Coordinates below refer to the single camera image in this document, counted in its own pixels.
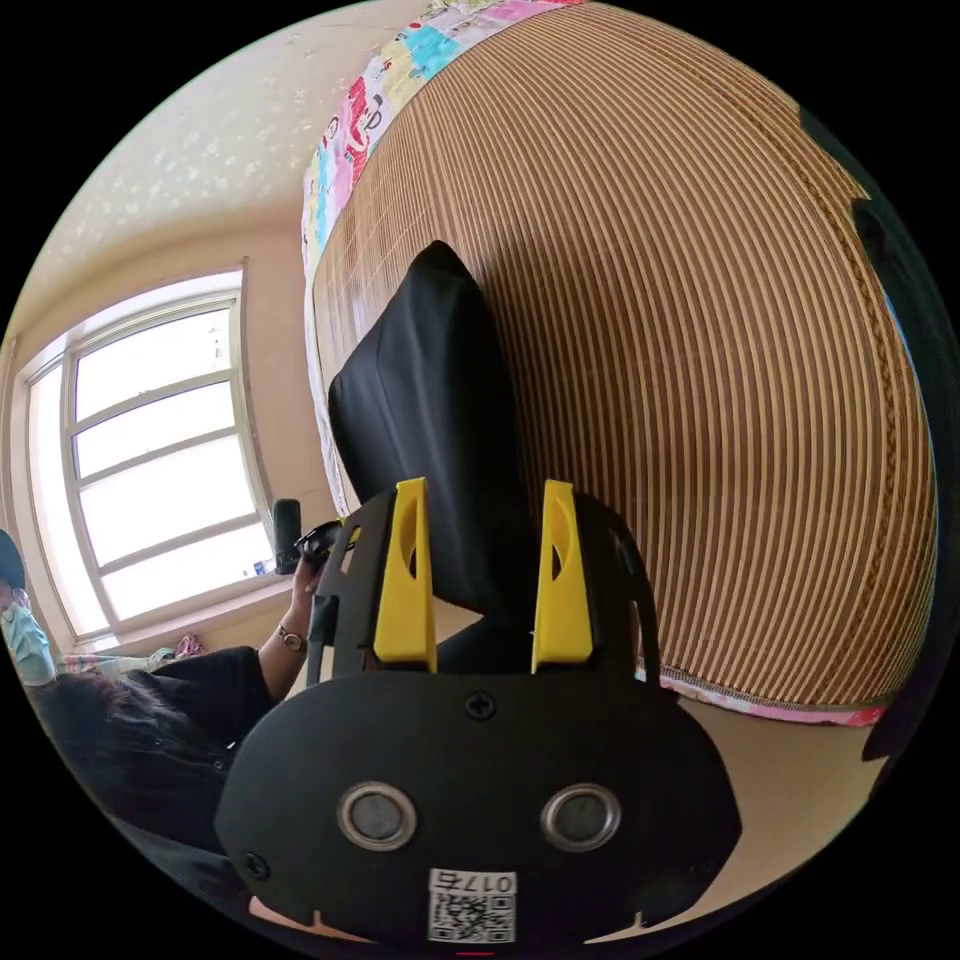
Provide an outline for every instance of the dark hair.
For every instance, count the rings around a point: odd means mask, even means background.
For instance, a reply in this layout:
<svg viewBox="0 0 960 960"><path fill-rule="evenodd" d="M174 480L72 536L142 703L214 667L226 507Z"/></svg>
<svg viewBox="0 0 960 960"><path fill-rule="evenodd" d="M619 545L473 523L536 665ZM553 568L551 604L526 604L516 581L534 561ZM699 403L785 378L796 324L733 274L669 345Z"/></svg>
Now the dark hair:
<svg viewBox="0 0 960 960"><path fill-rule="evenodd" d="M6 530L0 530L0 583L5 583L14 590L27 588L23 558Z"/></svg>
<svg viewBox="0 0 960 960"><path fill-rule="evenodd" d="M91 799L134 826L155 829L164 795L210 765L203 734L135 676L61 674L28 696Z"/></svg>

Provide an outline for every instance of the window frame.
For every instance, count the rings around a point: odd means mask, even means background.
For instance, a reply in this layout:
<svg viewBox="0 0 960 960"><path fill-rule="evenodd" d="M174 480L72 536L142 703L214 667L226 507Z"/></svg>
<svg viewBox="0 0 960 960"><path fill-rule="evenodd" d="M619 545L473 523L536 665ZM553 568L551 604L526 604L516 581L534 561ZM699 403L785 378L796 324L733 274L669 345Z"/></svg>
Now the window frame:
<svg viewBox="0 0 960 960"><path fill-rule="evenodd" d="M235 278L235 282L224 286L225 278ZM243 305L246 271L233 271L230 274L212 276L209 278L210 289L206 292L196 292L197 285L202 284L203 279L204 278L199 278L186 283L161 287L149 291L140 297L128 298L128 300L118 304L116 307L103 311L105 315L103 323L97 324L88 321L80 325L80 328L75 328L76 331L82 330L80 336L66 335L66 337L62 338L62 342L58 344L59 349L53 352L47 351L46 355L41 355L41 357L36 358L36 362L28 365L21 374L23 377L23 439L25 441L24 453L26 454L24 460L27 474L26 488L30 492L29 520L33 528L31 533L33 534L34 542L40 547L39 553L43 560L46 581L52 590L53 597L59 608L57 613L63 617L64 622L70 625L70 632L74 640L73 645L75 648L81 646L100 648L122 646L125 635L128 637L134 636L154 628L162 630L173 621L181 621L184 618L189 618L194 615L202 615L205 611L218 605L240 600L254 592L262 593L264 588L268 588L269 592L270 588L276 588L277 585L283 583L283 578L273 573L254 576L128 618L120 618L117 616L103 583L104 576L116 570L124 569L135 563L163 555L178 547L201 542L231 530L251 526L254 522L259 522L263 525L268 541L272 541L273 539L269 491L260 463L255 427L250 416L249 398L247 397L246 390L246 358L243 342ZM185 295L175 296L173 294L177 287L191 287L193 289ZM162 295L165 290L168 291L168 296L163 298ZM132 312L123 312L121 309L124 304L130 301L136 302L137 300L150 299L152 295L156 295L156 303L149 304ZM80 361L85 356L109 344L120 342L121 340L136 336L137 334L166 323L173 323L177 320L183 320L197 316L198 314L222 309L229 311L227 328L229 350L227 365L223 370L181 380L148 391L145 394L128 398L81 420L76 419L77 374ZM29 424L33 387L44 376L51 373L60 365L63 367L60 390L60 461L67 494L67 505L70 511L73 534L77 540L85 571L107 620L107 626L105 628L87 633L77 633L67 614L67 607L61 598L60 585L53 576L47 558L43 538L40 534L41 526L36 512L35 498L32 495L34 484L31 475L30 444L32 438ZM228 383L230 385L234 421L232 427L169 444L156 451L122 461L109 468L81 478L76 438L84 430L90 429L99 423L107 422L130 410L146 406L149 403L216 383ZM80 491L82 489L96 480L124 472L142 463L149 463L153 460L160 459L178 450L190 449L191 447L210 443L222 437L231 436L236 436L240 444L244 463L244 479L254 505L252 513L242 518L203 527L198 531L164 541L163 543L128 554L125 557L110 561L106 564L97 563L86 520L83 516L80 501Z"/></svg>

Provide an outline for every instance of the windowsill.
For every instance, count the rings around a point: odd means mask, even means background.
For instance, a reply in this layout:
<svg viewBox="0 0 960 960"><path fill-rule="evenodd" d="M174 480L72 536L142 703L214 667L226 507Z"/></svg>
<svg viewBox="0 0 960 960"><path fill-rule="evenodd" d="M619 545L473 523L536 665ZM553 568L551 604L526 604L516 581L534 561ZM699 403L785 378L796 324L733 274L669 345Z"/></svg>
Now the windowsill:
<svg viewBox="0 0 960 960"><path fill-rule="evenodd" d="M201 636L211 630L231 626L254 617L273 606L278 598L290 592L286 578L267 584L250 593L211 604L203 610L163 623L131 630L116 637L77 643L75 654L100 656L146 657L161 647L175 647L188 634Z"/></svg>

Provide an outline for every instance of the black cap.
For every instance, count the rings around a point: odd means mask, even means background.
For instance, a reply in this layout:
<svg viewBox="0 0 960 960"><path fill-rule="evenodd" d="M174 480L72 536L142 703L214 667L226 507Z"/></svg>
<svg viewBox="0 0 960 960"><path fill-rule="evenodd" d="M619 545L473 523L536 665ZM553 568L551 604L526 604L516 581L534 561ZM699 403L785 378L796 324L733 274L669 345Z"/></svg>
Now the black cap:
<svg viewBox="0 0 960 960"><path fill-rule="evenodd" d="M23 558L6 530L0 530L0 580L14 590L26 590Z"/></svg>

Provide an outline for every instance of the window pane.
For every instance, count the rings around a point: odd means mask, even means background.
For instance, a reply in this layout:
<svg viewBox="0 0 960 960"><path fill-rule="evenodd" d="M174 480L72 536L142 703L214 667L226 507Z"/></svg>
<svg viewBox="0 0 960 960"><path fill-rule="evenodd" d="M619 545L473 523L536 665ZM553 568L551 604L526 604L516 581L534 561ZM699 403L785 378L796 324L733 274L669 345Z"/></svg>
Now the window pane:
<svg viewBox="0 0 960 960"><path fill-rule="evenodd" d="M63 367L48 373L30 391L31 492L40 542L64 612L77 634L107 626L77 546L60 456L60 386Z"/></svg>
<svg viewBox="0 0 960 960"><path fill-rule="evenodd" d="M135 333L82 357L77 420L170 383L230 366L230 311L217 310Z"/></svg>
<svg viewBox="0 0 960 960"><path fill-rule="evenodd" d="M256 512L235 436L97 480L80 491L80 503L101 566Z"/></svg>
<svg viewBox="0 0 960 960"><path fill-rule="evenodd" d="M118 570L103 583L126 619L254 577L254 564L272 553L258 523Z"/></svg>
<svg viewBox="0 0 960 960"><path fill-rule="evenodd" d="M233 424L229 383L216 383L148 403L77 435L80 476L88 477L124 460Z"/></svg>

